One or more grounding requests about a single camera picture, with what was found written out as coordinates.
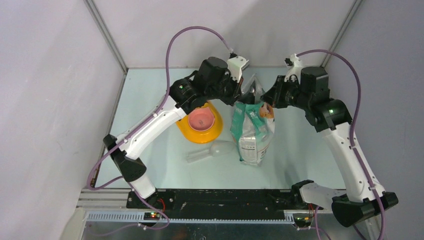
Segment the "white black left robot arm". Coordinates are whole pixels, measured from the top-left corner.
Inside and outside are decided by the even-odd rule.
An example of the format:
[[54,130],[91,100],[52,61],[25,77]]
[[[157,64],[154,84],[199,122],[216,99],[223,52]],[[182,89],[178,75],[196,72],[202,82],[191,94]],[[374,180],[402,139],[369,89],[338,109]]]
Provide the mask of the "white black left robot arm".
[[172,124],[182,120],[207,101],[220,100],[232,106],[241,96],[243,70],[249,60],[232,53],[226,61],[209,57],[199,69],[173,82],[162,103],[140,123],[115,137],[104,137],[109,155],[124,180],[138,194],[145,208],[158,202],[157,189],[146,174],[140,155],[145,148]]

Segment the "green white pet food bag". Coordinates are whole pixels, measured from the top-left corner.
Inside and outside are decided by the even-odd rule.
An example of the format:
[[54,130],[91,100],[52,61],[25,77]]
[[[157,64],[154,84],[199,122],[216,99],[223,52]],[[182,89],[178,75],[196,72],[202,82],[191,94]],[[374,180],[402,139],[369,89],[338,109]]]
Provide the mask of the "green white pet food bag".
[[239,160],[252,166],[259,166],[275,133],[273,108],[261,100],[265,93],[256,74],[242,84],[241,94],[253,93],[254,104],[235,102],[230,133],[239,154]]

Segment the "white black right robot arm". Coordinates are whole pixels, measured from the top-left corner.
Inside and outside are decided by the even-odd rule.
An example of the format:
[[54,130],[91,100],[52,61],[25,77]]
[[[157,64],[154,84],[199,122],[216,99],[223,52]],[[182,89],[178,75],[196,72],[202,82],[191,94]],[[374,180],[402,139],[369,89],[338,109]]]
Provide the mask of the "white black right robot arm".
[[319,66],[301,67],[278,75],[262,99],[274,109],[295,107],[329,147],[341,173],[345,190],[303,180],[291,188],[291,204],[304,209],[309,204],[330,209],[336,220],[348,228],[380,215],[398,204],[394,192],[380,184],[368,164],[354,132],[353,119],[339,99],[330,97],[329,76]]

